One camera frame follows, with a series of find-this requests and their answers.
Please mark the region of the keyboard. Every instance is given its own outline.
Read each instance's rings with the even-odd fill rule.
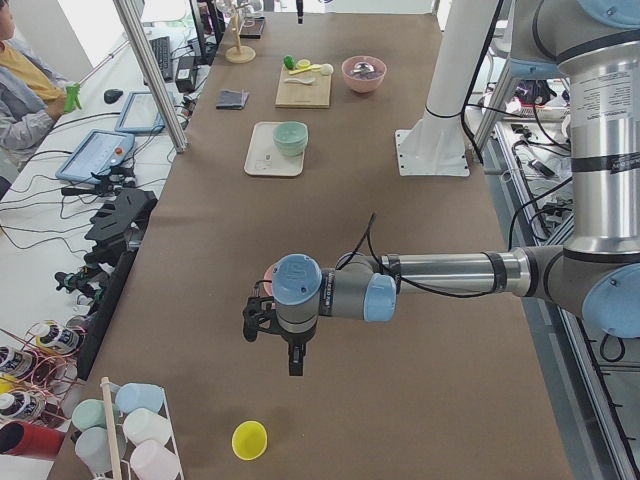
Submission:
[[[169,44],[169,37],[152,38],[149,40],[151,44],[151,50],[156,57],[158,67],[162,73],[162,78],[165,82],[173,80],[173,68],[171,65],[171,46]]]

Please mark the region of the cup rack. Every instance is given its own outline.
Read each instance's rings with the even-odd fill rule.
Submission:
[[[112,400],[112,395],[116,394],[118,390],[120,390],[120,388],[122,387],[120,385],[117,385],[109,381],[108,377],[103,377],[100,381],[100,388],[102,390],[102,400],[104,402],[105,412],[111,412],[113,410],[113,403],[114,403]],[[178,446],[176,444],[176,437],[173,430],[173,423],[171,422],[171,415],[169,414],[169,404],[167,402],[167,396],[164,388],[162,387],[159,387],[159,388],[162,392],[162,406],[160,408],[160,411],[158,412],[158,415],[164,416],[164,418],[166,418],[169,421],[169,425],[171,427],[171,436],[169,438],[168,445],[165,444],[163,447],[167,447],[167,446],[171,447],[170,451],[171,453],[173,453],[173,455],[175,455],[175,460],[178,466],[177,477],[180,480],[185,480],[184,472],[182,469],[182,463],[180,462],[180,455],[178,454]],[[125,458],[127,452],[125,452],[123,456],[121,455],[121,452],[119,452],[118,450],[118,440],[117,440],[118,431],[122,432],[122,425],[124,423],[125,417],[126,417],[125,414],[121,414],[119,422],[116,424],[116,421],[113,418],[113,415],[109,415],[109,414],[105,415],[106,427],[107,427],[106,428],[107,438],[109,440],[109,457],[111,460],[112,476],[108,477],[107,474],[105,473],[91,472],[93,475],[93,480],[122,480],[123,478],[122,466],[126,468],[127,480],[134,480],[134,479],[140,478],[135,474],[135,467],[132,468],[131,466],[131,462],[130,462],[131,455],[129,455],[129,459],[127,460]],[[127,446],[125,448],[127,448],[129,446],[130,440],[126,438],[126,435],[124,435],[124,437],[125,437],[125,440],[127,441]]]

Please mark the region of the computer mouse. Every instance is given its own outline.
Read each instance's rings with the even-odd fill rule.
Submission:
[[[104,92],[104,103],[112,104],[116,103],[124,92],[117,88],[110,88]]]

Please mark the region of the tablet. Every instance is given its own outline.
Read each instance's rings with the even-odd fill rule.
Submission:
[[[56,172],[56,178],[78,183],[97,184],[92,174],[105,175],[120,165],[133,148],[130,133],[92,130]]]
[[[169,98],[171,98],[172,102],[174,101],[171,93]],[[148,135],[158,133],[163,128],[164,121],[151,92],[129,93],[118,117],[115,131],[133,133],[134,135]]]

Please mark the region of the blue joint cap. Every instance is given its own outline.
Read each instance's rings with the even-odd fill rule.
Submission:
[[[307,255],[287,255],[273,268],[273,297],[283,305],[300,305],[308,301],[321,283],[320,267]]]
[[[509,62],[511,76],[526,78],[527,80],[547,80],[549,78],[564,77],[554,63],[532,62],[512,58]]]
[[[622,29],[640,28],[638,0],[578,0],[582,9],[598,22]]]
[[[620,338],[640,337],[640,264],[621,267],[600,280],[582,304],[585,322]]]
[[[389,275],[374,273],[364,295],[364,319],[388,322],[396,310],[396,283]]]

